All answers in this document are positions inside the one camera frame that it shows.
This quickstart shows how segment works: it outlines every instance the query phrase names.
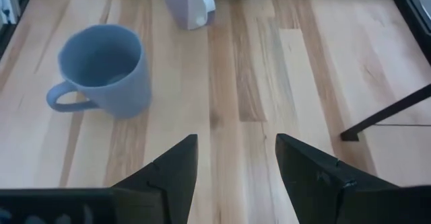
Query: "metal bar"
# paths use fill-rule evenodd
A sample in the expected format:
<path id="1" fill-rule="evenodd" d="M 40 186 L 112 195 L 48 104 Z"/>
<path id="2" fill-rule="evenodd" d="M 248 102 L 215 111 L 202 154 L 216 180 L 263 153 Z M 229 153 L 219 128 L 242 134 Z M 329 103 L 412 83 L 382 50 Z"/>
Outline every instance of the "metal bar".
<path id="1" fill-rule="evenodd" d="M 431 96 L 431 84 L 417 90 L 416 92 L 408 95 L 407 97 L 399 100 L 398 102 L 386 107 L 385 109 L 373 114 L 362 122 L 350 127 L 341 133 L 341 140 L 343 141 L 359 141 L 358 133 L 365 128 L 376 124 L 394 114 L 407 109 L 408 107 L 425 100 Z"/>

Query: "wooden surface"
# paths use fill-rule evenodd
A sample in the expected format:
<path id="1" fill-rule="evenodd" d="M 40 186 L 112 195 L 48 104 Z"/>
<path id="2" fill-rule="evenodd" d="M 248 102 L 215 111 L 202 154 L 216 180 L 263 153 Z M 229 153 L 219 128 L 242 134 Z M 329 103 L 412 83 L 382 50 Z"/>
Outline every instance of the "wooden surface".
<path id="1" fill-rule="evenodd" d="M 297 223 L 275 159 L 287 133 L 395 184 L 431 184 L 429 126 L 339 133 L 431 82 L 392 0 L 216 0 L 215 24 L 179 30 L 163 0 L 31 0 L 0 62 L 0 187 L 110 186 L 199 135 L 189 223 Z M 145 44 L 153 102 L 115 121 L 62 114 L 45 95 L 57 54 L 92 24 Z M 61 100 L 82 100 L 69 94 Z M 431 124 L 430 100 L 382 124 Z"/>

